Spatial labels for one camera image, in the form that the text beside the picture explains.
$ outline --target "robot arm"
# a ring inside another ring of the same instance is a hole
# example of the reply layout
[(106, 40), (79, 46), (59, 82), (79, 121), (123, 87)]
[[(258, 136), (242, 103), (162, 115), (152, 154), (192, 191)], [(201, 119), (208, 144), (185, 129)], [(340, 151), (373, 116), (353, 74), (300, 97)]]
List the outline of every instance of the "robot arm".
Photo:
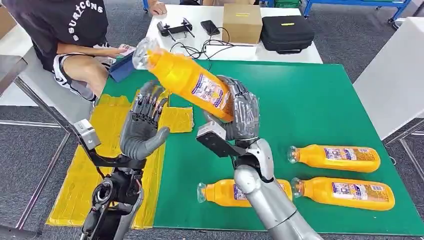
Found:
[[(146, 83), (129, 111), (120, 135), (122, 154), (104, 157), (96, 153), (100, 141), (90, 123), (84, 119), (74, 124), (81, 146), (103, 177), (94, 189), (91, 209), (82, 227), (81, 240), (123, 240), (142, 205), (143, 168), (146, 157), (161, 146), (169, 132), (158, 130), (159, 118), (167, 98), (160, 98), (163, 88)], [(106, 176), (99, 167), (113, 167)]]
[[(234, 121), (223, 123), (205, 113), (207, 120), (225, 130), (226, 139), (216, 136), (218, 134), (214, 134), (213, 130), (205, 134), (203, 129), (202, 134), (198, 133), (197, 140), (219, 157), (230, 156), (233, 159), (235, 183), (273, 239), (321, 240), (274, 177), (270, 145), (265, 139), (259, 138), (259, 104), (256, 96), (241, 82), (229, 77), (218, 77), (230, 89)], [(226, 140), (235, 140), (235, 145)]]

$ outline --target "floor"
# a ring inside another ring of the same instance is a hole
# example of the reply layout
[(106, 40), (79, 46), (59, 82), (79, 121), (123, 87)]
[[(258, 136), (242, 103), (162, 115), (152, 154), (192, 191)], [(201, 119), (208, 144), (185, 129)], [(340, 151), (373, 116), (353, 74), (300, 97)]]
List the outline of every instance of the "floor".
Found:
[[(167, 3), (176, 4), (176, 0)], [(105, 0), (109, 18), (108, 40), (113, 46), (121, 43), (136, 45), (144, 37), (150, 17), (143, 12), (141, 0)], [(411, 3), (404, 12), (411, 15), (416, 5)], [(308, 21), (315, 32), (315, 44), (324, 63), (343, 64), (350, 79), (354, 81), (367, 64), (386, 43), (394, 30), (386, 24), (394, 10), (374, 7), (319, 5), (312, 7)], [(50, 121), (36, 107), (0, 106), (0, 119), (20, 121)], [(55, 128), (20, 127), (0, 125), (0, 224), (14, 226), (24, 210), (33, 189), (54, 154), (64, 132)], [(418, 161), (424, 163), (424, 137), (410, 136), (406, 139)], [(79, 239), (77, 227), (44, 225), (56, 196), (66, 176), (67, 168), (77, 146), (70, 139), (63, 154), (41, 193), (35, 209), (29, 216), (25, 229), (42, 232), (37, 240)], [(402, 177), (416, 208), (424, 218), (424, 184), (416, 169), (398, 142), (387, 148), (396, 159), (396, 169)], [(419, 237), (328, 235), (329, 240), (412, 240)], [(270, 239), (265, 232), (220, 232), (177, 229), (131, 230), (126, 239), (153, 240), (221, 240), (221, 239)]]

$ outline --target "yellow mat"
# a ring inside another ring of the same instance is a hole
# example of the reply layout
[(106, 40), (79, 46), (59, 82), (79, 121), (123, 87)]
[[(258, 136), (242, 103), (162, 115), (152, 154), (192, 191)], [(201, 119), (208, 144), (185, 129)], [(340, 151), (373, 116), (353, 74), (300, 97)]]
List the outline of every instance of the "yellow mat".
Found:
[[(90, 123), (101, 141), (101, 145), (96, 147), (99, 155), (115, 157), (121, 153), (119, 136), (131, 105), (126, 97), (102, 95), (90, 119)], [(184, 133), (191, 132), (193, 125), (193, 109), (191, 107), (165, 106), (163, 108), (159, 128), (168, 126), (171, 133)], [(147, 157), (142, 178), (144, 201), (132, 225), (135, 229), (151, 228), (153, 225), (164, 152), (165, 144)], [(101, 171), (109, 173), (111, 168), (102, 167)], [(101, 180), (93, 163), (82, 147), (78, 146), (46, 224), (82, 226), (91, 206), (93, 190)]]

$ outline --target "smartphone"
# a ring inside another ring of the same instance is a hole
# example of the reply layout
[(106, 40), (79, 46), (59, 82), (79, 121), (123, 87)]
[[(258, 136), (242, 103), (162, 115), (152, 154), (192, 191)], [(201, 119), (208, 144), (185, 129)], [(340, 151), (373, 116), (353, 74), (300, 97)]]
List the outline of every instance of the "smartphone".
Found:
[(209, 36), (220, 34), (220, 30), (215, 26), (211, 20), (201, 21), (200, 25), (207, 32)]

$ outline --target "bottle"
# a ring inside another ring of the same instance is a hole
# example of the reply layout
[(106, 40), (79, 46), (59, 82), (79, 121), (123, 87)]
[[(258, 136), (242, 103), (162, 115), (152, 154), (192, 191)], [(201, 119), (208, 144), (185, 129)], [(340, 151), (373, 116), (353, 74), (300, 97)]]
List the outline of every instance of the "bottle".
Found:
[(233, 103), (226, 84), (193, 59), (159, 48), (155, 40), (144, 38), (137, 45), (132, 63), (147, 68), (170, 92), (197, 105), (214, 116), (233, 120)]
[(375, 181), (314, 177), (310, 180), (291, 180), (295, 198), (308, 197), (321, 204), (358, 209), (386, 211), (395, 205), (389, 186)]
[[(277, 179), (277, 182), (288, 198), (292, 200), (290, 183), (282, 179)], [(223, 207), (252, 207), (233, 179), (219, 180), (216, 183), (208, 185), (199, 183), (197, 186), (197, 200), (199, 203), (203, 203), (204, 201), (215, 202)]]
[(301, 162), (314, 168), (371, 173), (380, 166), (380, 156), (370, 147), (309, 145), (291, 146), (287, 152), (292, 164)]

